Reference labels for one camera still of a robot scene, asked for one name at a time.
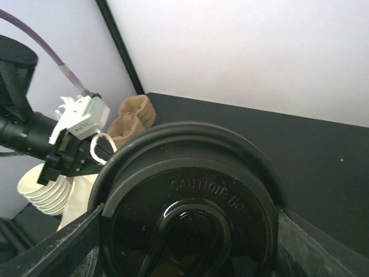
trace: stacked cups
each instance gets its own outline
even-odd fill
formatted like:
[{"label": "stacked cups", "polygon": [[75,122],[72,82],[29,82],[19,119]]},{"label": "stacked cups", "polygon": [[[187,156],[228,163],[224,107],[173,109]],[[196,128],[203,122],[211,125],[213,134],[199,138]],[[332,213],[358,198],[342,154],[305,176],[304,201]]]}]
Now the stacked cups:
[{"label": "stacked cups", "polygon": [[38,184],[42,168],[43,164],[39,164],[24,174],[17,190],[42,213],[60,215],[68,202],[71,183],[68,178],[60,175],[55,182],[49,181],[47,186]]}]

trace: white wall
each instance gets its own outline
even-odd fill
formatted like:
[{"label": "white wall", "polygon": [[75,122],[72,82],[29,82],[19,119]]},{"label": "white wall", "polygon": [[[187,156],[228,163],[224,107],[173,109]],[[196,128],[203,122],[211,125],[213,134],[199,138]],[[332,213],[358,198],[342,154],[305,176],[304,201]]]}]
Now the white wall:
[{"label": "white wall", "polygon": [[145,91],[369,126],[368,0],[108,0]]},{"label": "white wall", "polygon": [[[103,95],[116,117],[120,102],[134,89],[110,33],[93,0],[0,0],[0,8],[33,28],[93,92]],[[61,104],[59,96],[78,91],[59,72],[48,55],[26,34],[0,20],[0,33],[26,44],[39,56],[28,92],[35,111],[51,116]],[[0,159],[0,217],[12,218],[26,200],[16,192],[21,176],[41,161],[30,157]]]}]

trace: black table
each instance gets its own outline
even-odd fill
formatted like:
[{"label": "black table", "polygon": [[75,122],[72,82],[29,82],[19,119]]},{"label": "black table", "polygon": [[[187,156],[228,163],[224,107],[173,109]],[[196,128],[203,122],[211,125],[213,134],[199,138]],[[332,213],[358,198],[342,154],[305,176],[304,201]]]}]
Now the black table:
[{"label": "black table", "polygon": [[239,133],[279,170],[291,210],[369,257],[369,128],[149,93],[156,124],[202,121]]}]

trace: white cable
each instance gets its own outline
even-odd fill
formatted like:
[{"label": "white cable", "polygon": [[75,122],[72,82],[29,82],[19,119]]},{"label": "white cable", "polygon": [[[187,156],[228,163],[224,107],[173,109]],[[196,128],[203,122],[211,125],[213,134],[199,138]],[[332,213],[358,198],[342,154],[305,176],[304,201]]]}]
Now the white cable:
[{"label": "white cable", "polygon": [[100,137],[105,137],[109,141],[110,146],[111,146],[111,148],[113,148],[114,153],[116,152],[116,146],[115,146],[115,143],[114,143],[113,139],[106,133],[98,133],[98,134],[94,135],[94,137],[92,138],[91,145],[90,145],[91,156],[93,157],[93,159],[95,161],[99,162],[100,164],[106,164],[107,161],[99,158],[95,153],[95,148],[97,146],[97,142],[98,142]]}]

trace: black strip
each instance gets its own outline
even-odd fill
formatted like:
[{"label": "black strip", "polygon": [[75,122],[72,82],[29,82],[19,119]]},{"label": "black strip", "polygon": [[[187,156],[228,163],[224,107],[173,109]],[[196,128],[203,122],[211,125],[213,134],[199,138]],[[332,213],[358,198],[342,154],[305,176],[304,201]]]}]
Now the black strip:
[{"label": "black strip", "polygon": [[104,17],[105,23],[108,26],[110,34],[114,40],[115,46],[118,49],[119,55],[121,55],[122,61],[128,71],[128,75],[131,78],[134,89],[138,95],[145,94],[144,89],[141,85],[140,79],[138,78],[137,72],[133,66],[132,60],[129,57],[127,48],[122,39],[121,33],[114,21],[113,15],[111,14],[110,8],[106,0],[96,0],[97,5]]}]

